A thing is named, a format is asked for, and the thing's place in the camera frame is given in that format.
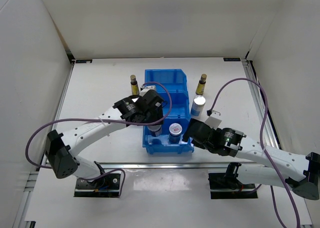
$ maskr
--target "gold bottle cap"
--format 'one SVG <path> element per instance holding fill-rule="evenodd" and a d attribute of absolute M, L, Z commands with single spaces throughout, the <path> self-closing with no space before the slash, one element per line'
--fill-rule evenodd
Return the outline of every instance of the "gold bottle cap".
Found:
<path fill-rule="evenodd" d="M 202 82 L 205 82 L 205 81 L 206 81 L 206 79 L 207 79 L 206 77 L 207 77 L 207 75 L 206 75 L 206 74 L 202 74 L 202 75 L 201 75 L 201 79 L 200 79 L 200 80 L 201 80 Z"/>
<path fill-rule="evenodd" d="M 135 81 L 136 81 L 136 78 L 135 78 L 135 77 L 136 77 L 135 75 L 131 75 L 131 76 L 130 76 L 131 82 L 135 82 Z"/>

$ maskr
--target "metal can lid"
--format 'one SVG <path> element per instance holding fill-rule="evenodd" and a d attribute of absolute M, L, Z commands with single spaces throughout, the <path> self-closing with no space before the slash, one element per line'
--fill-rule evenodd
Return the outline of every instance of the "metal can lid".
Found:
<path fill-rule="evenodd" d="M 169 132 L 173 136 L 179 136 L 182 133 L 182 126 L 179 123 L 172 123 L 169 126 Z"/>
<path fill-rule="evenodd" d="M 205 97 L 203 97 L 202 95 L 197 95 L 194 97 L 193 102 L 199 106 L 199 107 L 203 107 L 206 103 Z"/>

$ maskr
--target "bottle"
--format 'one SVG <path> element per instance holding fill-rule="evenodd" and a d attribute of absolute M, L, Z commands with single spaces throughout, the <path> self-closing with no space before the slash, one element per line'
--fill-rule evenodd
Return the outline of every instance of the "bottle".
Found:
<path fill-rule="evenodd" d="M 140 94 L 140 90 L 139 90 L 139 87 L 138 87 L 138 82 L 137 82 L 135 77 L 136 77 L 135 75 L 131 75 L 130 76 L 131 92 L 132 92 L 132 95 L 139 95 Z"/>
<path fill-rule="evenodd" d="M 195 93 L 196 93 L 196 95 L 203 95 L 204 94 L 204 91 L 205 91 L 205 83 L 206 83 L 206 78 L 207 77 L 207 75 L 206 74 L 202 74 L 201 75 L 201 78 L 200 78 L 200 80 L 199 80 L 199 83 L 198 83 L 198 87 L 196 87 L 197 89 L 196 89 L 196 91 L 195 91 Z"/>
<path fill-rule="evenodd" d="M 203 97 L 202 95 L 197 95 L 194 97 L 190 112 L 193 118 L 200 116 L 205 107 L 205 104 L 206 100 L 205 97 Z"/>

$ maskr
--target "small glass bottle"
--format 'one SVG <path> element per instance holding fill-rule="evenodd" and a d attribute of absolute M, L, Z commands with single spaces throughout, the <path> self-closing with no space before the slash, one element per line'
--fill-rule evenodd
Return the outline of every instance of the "small glass bottle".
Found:
<path fill-rule="evenodd" d="M 140 91 L 138 87 L 138 82 L 135 77 L 136 77 L 135 75 L 130 76 L 131 92 L 132 92 L 132 95 L 139 95 Z"/>
<path fill-rule="evenodd" d="M 202 74 L 201 75 L 201 78 L 200 78 L 200 80 L 199 80 L 199 83 L 198 83 L 198 87 L 196 87 L 197 89 L 196 89 L 196 91 L 195 91 L 195 93 L 196 93 L 196 95 L 203 95 L 204 94 L 204 91 L 205 91 L 205 86 L 206 86 L 206 78 L 207 77 L 207 75 L 206 74 Z"/>

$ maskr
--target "can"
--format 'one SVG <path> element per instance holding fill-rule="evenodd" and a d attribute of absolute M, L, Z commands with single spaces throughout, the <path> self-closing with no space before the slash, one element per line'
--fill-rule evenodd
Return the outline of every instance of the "can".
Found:
<path fill-rule="evenodd" d="M 178 143 L 180 141 L 182 133 L 182 126 L 179 123 L 172 123 L 169 126 L 169 140 L 172 143 Z"/>
<path fill-rule="evenodd" d="M 195 117 L 200 116 L 200 114 L 202 113 L 205 107 L 205 104 L 206 104 L 205 97 L 203 97 L 202 95 L 195 96 L 192 103 L 190 114 Z"/>
<path fill-rule="evenodd" d="M 162 125 L 153 125 L 147 127 L 150 131 L 150 135 L 152 135 L 153 137 L 158 137 L 162 134 Z"/>

